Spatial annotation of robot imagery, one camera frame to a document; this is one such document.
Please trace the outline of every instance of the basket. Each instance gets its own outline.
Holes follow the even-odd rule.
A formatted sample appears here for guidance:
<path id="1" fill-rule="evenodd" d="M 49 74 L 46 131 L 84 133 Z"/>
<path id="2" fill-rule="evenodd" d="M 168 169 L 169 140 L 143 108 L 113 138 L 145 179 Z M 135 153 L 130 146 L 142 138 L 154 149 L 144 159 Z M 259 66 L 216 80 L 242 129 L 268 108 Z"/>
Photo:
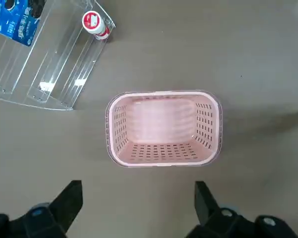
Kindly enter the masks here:
<path id="1" fill-rule="evenodd" d="M 222 143 L 222 108 L 204 91 L 125 93 L 106 110 L 110 157 L 125 167 L 200 166 Z"/>

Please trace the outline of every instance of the basket rim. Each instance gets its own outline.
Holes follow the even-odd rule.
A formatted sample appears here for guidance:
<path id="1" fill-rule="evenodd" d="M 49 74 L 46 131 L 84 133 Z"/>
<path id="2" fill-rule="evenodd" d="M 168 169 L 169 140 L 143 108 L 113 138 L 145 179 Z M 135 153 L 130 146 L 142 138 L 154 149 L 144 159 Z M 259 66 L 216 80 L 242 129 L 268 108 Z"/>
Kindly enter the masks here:
<path id="1" fill-rule="evenodd" d="M 122 99 L 128 98 L 128 97 L 146 97 L 146 96 L 177 96 L 177 95 L 201 95 L 209 98 L 214 106 L 216 106 L 216 111 L 218 113 L 217 123 L 218 126 L 216 128 L 216 134 L 218 135 L 218 143 L 217 143 L 217 149 L 208 157 L 208 159 L 199 161 L 199 162 L 174 162 L 174 163 L 139 163 L 139 164 L 130 164 L 122 161 L 119 159 L 119 157 L 116 155 L 116 152 L 113 148 L 113 128 L 112 126 L 109 126 L 109 124 L 112 124 L 112 114 L 113 109 L 116 106 L 116 104 L 121 101 Z M 141 168 L 141 167 L 168 167 L 168 166 L 201 166 L 206 165 L 212 162 L 220 153 L 221 147 L 222 147 L 222 135 L 223 135 L 223 115 L 222 115 L 222 106 L 219 102 L 219 100 L 212 94 L 207 91 L 152 91 L 152 92 L 126 92 L 117 95 L 115 98 L 111 100 L 111 102 L 108 104 L 106 108 L 106 145 L 107 145 L 107 151 L 111 159 L 118 163 L 119 165 L 123 167 L 128 168 Z"/>

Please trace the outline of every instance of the acrylic shelf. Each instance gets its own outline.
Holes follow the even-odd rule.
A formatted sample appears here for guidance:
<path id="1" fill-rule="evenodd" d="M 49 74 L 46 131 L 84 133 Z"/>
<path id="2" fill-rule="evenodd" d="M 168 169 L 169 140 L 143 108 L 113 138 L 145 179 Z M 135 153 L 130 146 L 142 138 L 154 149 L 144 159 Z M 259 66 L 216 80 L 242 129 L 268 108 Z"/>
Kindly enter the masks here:
<path id="1" fill-rule="evenodd" d="M 0 100 L 73 109 L 106 44 L 83 29 L 81 18 L 92 9 L 111 32 L 115 24 L 97 2 L 47 0 L 31 47 L 0 35 Z"/>

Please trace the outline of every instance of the blue package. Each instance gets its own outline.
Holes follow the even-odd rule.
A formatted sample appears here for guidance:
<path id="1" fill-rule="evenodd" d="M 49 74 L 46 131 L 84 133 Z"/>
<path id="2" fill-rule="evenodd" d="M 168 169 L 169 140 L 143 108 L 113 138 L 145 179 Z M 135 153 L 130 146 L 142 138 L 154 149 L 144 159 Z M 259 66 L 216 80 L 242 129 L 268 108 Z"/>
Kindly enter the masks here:
<path id="1" fill-rule="evenodd" d="M 0 0 L 0 33 L 30 46 L 45 0 Z"/>

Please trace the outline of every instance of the bottle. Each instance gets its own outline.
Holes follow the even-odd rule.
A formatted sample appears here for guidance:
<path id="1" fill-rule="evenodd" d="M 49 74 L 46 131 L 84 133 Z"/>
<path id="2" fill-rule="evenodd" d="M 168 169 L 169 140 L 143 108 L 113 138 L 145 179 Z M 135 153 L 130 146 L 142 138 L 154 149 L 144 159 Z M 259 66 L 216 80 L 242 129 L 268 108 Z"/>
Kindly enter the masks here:
<path id="1" fill-rule="evenodd" d="M 83 27 L 87 32 L 93 34 L 97 39 L 104 40 L 109 36 L 109 28 L 96 11 L 88 11 L 82 18 Z"/>

